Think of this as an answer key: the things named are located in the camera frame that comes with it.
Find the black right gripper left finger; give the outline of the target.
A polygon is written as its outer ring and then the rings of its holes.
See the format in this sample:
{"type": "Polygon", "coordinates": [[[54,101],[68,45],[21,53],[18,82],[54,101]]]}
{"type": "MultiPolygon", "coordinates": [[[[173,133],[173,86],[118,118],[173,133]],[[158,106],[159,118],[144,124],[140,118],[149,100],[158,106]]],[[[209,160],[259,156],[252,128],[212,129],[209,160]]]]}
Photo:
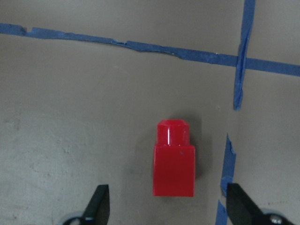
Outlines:
{"type": "Polygon", "coordinates": [[[107,225],[109,217],[109,185],[98,185],[82,215],[72,216],[64,220],[62,225],[107,225]]]}

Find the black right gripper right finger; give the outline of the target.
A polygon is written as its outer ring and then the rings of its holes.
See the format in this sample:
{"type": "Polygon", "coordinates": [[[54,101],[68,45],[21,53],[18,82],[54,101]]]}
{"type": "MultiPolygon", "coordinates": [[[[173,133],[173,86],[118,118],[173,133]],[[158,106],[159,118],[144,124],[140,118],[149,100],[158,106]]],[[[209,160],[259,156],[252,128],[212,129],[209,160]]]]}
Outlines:
{"type": "Polygon", "coordinates": [[[227,185],[226,211],[233,225],[291,225],[277,213],[264,213],[237,183],[227,185]]]}

